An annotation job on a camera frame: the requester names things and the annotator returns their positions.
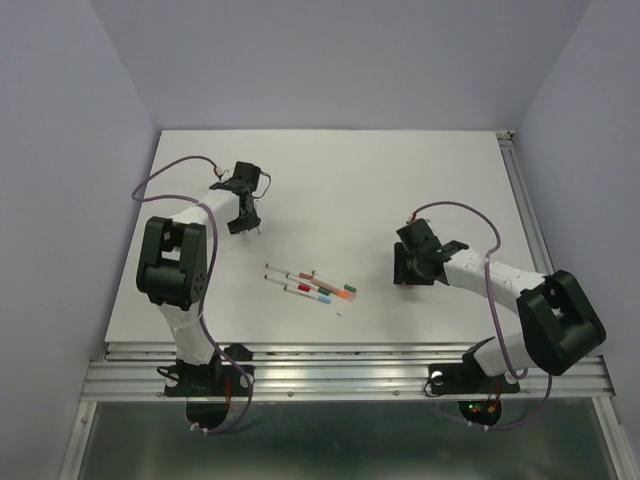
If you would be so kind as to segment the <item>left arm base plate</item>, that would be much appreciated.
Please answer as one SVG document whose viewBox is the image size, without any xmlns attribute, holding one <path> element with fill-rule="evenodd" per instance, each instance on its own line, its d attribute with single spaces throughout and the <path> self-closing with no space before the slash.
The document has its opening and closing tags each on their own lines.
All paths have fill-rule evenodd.
<svg viewBox="0 0 640 480">
<path fill-rule="evenodd" d="M 159 366 L 156 372 L 164 379 L 167 397 L 247 397 L 248 383 L 241 373 L 219 355 L 207 365 L 191 365 L 177 360 Z"/>
</svg>

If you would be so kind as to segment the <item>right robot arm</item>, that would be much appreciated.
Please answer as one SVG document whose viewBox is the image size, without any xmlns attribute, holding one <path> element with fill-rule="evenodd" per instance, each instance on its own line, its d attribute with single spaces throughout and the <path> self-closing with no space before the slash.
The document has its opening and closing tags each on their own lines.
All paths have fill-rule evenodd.
<svg viewBox="0 0 640 480">
<path fill-rule="evenodd" d="M 394 284 L 439 282 L 487 299 L 492 314 L 502 306 L 519 319 L 519 333 L 506 336 L 495 321 L 494 337 L 467 352 L 460 366 L 466 387 L 482 390 L 509 370 L 538 367 L 560 376 L 604 343 L 605 327 L 571 273 L 543 275 L 489 261 L 462 242 L 443 244 L 423 219 L 397 235 Z"/>
</svg>

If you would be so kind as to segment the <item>brown capped marker pen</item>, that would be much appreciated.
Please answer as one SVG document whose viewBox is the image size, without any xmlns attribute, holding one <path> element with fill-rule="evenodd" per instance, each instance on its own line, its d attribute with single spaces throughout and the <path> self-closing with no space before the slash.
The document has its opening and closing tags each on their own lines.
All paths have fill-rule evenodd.
<svg viewBox="0 0 640 480">
<path fill-rule="evenodd" d="M 275 265 L 273 263 L 267 263 L 267 264 L 265 264 L 265 267 L 267 269 L 269 269 L 269 270 L 273 270 L 273 271 L 276 271 L 276 272 L 279 272 L 279 273 L 282 273 L 282 274 L 285 274 L 285 275 L 296 276 L 296 277 L 303 278 L 303 279 L 306 279 L 306 280 L 311 280 L 313 278 L 313 274 L 311 274 L 311 273 L 306 273 L 306 272 L 302 272 L 302 271 L 298 272 L 296 270 L 292 270 L 292 269 L 289 269 L 289 268 L 281 267 L 281 266 Z"/>
</svg>

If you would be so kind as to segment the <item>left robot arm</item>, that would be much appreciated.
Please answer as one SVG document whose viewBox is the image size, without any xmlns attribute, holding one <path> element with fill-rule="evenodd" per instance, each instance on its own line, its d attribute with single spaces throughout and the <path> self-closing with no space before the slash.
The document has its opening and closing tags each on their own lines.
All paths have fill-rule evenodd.
<svg viewBox="0 0 640 480">
<path fill-rule="evenodd" d="M 160 200 L 186 202 L 189 207 L 170 217 L 152 216 L 144 227 L 136 272 L 136 287 L 164 316 L 177 348 L 176 363 L 161 372 L 171 386 L 185 385 L 199 393 L 215 392 L 222 382 L 221 361 L 225 355 L 212 339 L 204 321 L 204 300 L 210 285 L 219 248 L 218 215 L 232 207 L 237 216 L 227 222 L 228 232 L 238 235 L 259 228 L 255 202 L 260 167 L 238 162 L 224 174 L 217 164 L 201 155 L 190 155 L 169 164 L 203 160 L 211 165 L 217 182 L 199 198 L 179 194 L 143 197 L 142 182 L 132 192 L 141 204 Z M 163 167 L 150 175 L 155 179 L 169 170 Z"/>
</svg>

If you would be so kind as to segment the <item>orange marker clear cap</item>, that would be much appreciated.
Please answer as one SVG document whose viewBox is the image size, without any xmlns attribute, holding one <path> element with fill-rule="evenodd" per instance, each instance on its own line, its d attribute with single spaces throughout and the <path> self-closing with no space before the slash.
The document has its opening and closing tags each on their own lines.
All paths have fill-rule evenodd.
<svg viewBox="0 0 640 480">
<path fill-rule="evenodd" d="M 321 287 L 332 294 L 338 296 L 341 299 L 353 301 L 356 298 L 356 293 L 348 290 L 344 286 L 340 286 L 334 282 L 328 281 L 326 279 L 320 277 L 314 277 L 311 279 L 311 282 L 318 287 Z"/>
</svg>

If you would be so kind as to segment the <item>right side aluminium rail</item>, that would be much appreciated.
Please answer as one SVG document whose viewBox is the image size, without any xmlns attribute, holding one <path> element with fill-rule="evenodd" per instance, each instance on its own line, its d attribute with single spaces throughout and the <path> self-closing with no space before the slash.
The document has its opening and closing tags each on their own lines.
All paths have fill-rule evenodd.
<svg viewBox="0 0 640 480">
<path fill-rule="evenodd" d="M 497 131 L 496 138 L 533 264 L 537 271 L 551 274 L 555 268 L 519 165 L 515 133 L 508 130 Z"/>
</svg>

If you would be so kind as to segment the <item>red capped marker pen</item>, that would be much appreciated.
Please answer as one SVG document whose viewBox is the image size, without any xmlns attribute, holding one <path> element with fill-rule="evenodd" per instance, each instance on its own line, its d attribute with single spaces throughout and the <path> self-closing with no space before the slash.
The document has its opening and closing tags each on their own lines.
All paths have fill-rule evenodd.
<svg viewBox="0 0 640 480">
<path fill-rule="evenodd" d="M 295 289 L 303 291 L 303 292 L 310 292 L 311 291 L 311 288 L 309 286 L 304 285 L 302 283 L 299 283 L 297 281 L 293 281 L 293 280 L 284 278 L 284 277 L 277 277 L 277 276 L 266 274 L 264 276 L 264 279 L 269 281 L 269 282 L 272 282 L 272 283 L 275 283 L 275 284 L 279 284 L 279 285 L 282 285 L 284 287 L 292 287 L 292 288 L 295 288 Z"/>
</svg>

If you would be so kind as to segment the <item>aluminium frame rail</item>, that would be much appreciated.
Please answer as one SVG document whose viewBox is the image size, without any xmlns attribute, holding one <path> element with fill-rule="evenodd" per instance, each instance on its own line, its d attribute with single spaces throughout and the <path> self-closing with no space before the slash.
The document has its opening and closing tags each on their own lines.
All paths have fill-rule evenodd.
<svg viewBox="0 0 640 480">
<path fill-rule="evenodd" d="M 252 344 L 258 402 L 391 400 L 423 396 L 429 369 L 457 362 L 465 343 Z M 160 366 L 175 360 L 168 343 L 113 343 L 90 363 L 85 401 L 164 400 Z"/>
</svg>

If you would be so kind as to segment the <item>grey capped marker pen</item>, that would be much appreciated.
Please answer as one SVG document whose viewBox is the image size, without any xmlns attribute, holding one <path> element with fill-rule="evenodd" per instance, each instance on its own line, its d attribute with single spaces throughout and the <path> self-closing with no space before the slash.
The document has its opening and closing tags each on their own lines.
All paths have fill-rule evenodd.
<svg viewBox="0 0 640 480">
<path fill-rule="evenodd" d="M 260 234 L 261 234 L 261 230 L 259 227 L 249 229 L 249 230 L 244 230 L 240 233 L 242 237 L 254 237 L 254 236 L 259 236 Z"/>
</svg>

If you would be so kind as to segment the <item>blue capped marker pen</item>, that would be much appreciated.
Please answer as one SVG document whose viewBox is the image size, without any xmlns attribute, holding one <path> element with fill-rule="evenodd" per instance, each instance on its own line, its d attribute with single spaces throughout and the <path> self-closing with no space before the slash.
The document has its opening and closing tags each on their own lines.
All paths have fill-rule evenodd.
<svg viewBox="0 0 640 480">
<path fill-rule="evenodd" d="M 325 295 L 317 294 L 317 293 L 315 293 L 313 291 L 311 291 L 311 292 L 303 291 L 303 290 L 300 290 L 298 288 L 294 288 L 293 286 L 289 286 L 289 285 L 285 286 L 283 288 L 283 290 L 285 292 L 287 292 L 287 293 L 294 294 L 294 295 L 297 295 L 297 296 L 301 296 L 301 297 L 304 297 L 304 298 L 307 298 L 307 299 L 310 299 L 310 300 L 313 300 L 313 301 L 317 301 L 317 302 L 320 302 L 320 303 L 326 304 L 326 305 L 329 305 L 332 302 L 332 300 L 329 297 L 325 296 Z"/>
</svg>

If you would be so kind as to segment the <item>green capped marker pen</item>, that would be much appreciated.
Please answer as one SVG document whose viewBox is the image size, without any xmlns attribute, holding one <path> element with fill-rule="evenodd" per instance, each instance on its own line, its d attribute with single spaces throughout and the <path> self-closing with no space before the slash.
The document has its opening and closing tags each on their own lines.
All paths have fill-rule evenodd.
<svg viewBox="0 0 640 480">
<path fill-rule="evenodd" d="M 326 275 L 319 273 L 317 270 L 313 270 L 311 274 L 314 280 L 318 280 L 321 283 L 329 285 L 331 288 L 334 288 L 336 290 L 347 291 L 352 294 L 355 294 L 357 292 L 357 289 L 355 287 L 344 282 L 339 282 L 339 281 L 330 279 Z"/>
</svg>

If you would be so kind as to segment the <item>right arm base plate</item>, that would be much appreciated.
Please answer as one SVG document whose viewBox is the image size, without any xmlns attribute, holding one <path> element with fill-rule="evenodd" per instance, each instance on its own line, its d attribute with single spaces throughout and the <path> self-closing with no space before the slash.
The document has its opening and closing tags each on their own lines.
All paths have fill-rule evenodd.
<svg viewBox="0 0 640 480">
<path fill-rule="evenodd" d="M 423 387 L 428 397 L 482 395 L 520 392 L 518 382 L 509 383 L 503 374 L 487 375 L 469 352 L 459 361 L 432 363 Z"/>
</svg>

